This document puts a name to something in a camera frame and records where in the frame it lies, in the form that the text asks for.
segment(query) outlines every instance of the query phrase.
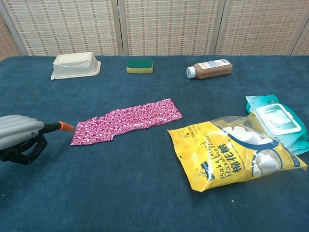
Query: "brown bottle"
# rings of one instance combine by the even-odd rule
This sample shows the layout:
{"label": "brown bottle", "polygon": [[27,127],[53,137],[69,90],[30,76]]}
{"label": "brown bottle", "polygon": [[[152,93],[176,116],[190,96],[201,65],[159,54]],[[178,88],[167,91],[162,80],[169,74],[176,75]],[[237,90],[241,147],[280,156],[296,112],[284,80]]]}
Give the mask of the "brown bottle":
{"label": "brown bottle", "polygon": [[230,74],[233,65],[226,59],[219,59],[198,63],[187,68],[187,77],[192,79],[205,79],[215,76]]}

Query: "bottle label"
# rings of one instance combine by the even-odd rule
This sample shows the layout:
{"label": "bottle label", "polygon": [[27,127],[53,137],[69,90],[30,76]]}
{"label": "bottle label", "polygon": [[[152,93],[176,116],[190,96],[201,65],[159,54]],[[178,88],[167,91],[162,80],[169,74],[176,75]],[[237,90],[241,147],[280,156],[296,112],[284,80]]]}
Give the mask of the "bottle label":
{"label": "bottle label", "polygon": [[228,64],[230,64],[230,63],[226,59],[218,59],[218,60],[214,60],[214,61],[199,63],[198,65],[202,69],[209,69],[209,68],[220,67],[220,66],[224,66],[224,65],[228,65]]}

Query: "teal wipes package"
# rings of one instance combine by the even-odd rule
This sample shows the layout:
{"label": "teal wipes package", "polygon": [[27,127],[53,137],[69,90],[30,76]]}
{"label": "teal wipes package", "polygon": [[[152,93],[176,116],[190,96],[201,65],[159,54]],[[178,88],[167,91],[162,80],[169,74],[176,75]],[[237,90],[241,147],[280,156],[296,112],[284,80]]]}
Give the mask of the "teal wipes package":
{"label": "teal wipes package", "polygon": [[274,95],[246,96],[246,110],[254,113],[264,127],[265,134],[275,138],[295,155],[309,151],[305,124]]}

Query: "yellow plastic bag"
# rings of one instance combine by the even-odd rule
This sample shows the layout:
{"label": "yellow plastic bag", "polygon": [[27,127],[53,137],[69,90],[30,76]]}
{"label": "yellow plastic bag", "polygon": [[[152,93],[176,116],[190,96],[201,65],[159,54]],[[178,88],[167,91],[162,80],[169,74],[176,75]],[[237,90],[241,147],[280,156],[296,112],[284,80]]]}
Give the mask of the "yellow plastic bag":
{"label": "yellow plastic bag", "polygon": [[191,188],[205,191],[307,165],[263,134],[254,114],[169,130]]}

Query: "green sponge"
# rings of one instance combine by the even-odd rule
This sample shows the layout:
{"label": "green sponge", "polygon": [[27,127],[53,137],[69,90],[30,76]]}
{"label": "green sponge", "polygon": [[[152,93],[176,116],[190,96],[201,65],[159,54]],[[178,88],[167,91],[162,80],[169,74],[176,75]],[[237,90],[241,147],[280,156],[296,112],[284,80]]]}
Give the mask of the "green sponge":
{"label": "green sponge", "polygon": [[130,59],[127,63],[127,73],[153,73],[152,59]]}

